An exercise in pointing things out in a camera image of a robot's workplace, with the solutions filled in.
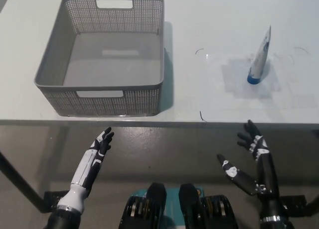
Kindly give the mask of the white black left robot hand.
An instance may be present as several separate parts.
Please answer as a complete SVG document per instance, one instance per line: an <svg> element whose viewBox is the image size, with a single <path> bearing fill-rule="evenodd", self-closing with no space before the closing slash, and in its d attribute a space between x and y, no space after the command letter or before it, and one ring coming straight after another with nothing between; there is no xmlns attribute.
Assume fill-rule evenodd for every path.
<svg viewBox="0 0 319 229"><path fill-rule="evenodd" d="M70 184L70 190L57 203L57 209L82 214L84 201L88 198L114 136L112 128L102 131L87 149L78 164Z"/></svg>

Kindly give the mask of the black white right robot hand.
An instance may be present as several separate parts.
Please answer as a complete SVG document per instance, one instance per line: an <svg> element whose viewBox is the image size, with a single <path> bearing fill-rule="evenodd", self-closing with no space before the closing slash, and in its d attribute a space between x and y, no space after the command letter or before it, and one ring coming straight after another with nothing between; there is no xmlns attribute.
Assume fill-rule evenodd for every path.
<svg viewBox="0 0 319 229"><path fill-rule="evenodd" d="M248 151L256 163L257 178L233 165L222 154L217 159L226 177L239 189L250 196L257 196L261 202L260 219L262 222L283 221L288 218L282 200L278 177L272 154L267 146L264 135L249 119L243 125L246 134L237 133L237 144Z"/></svg>

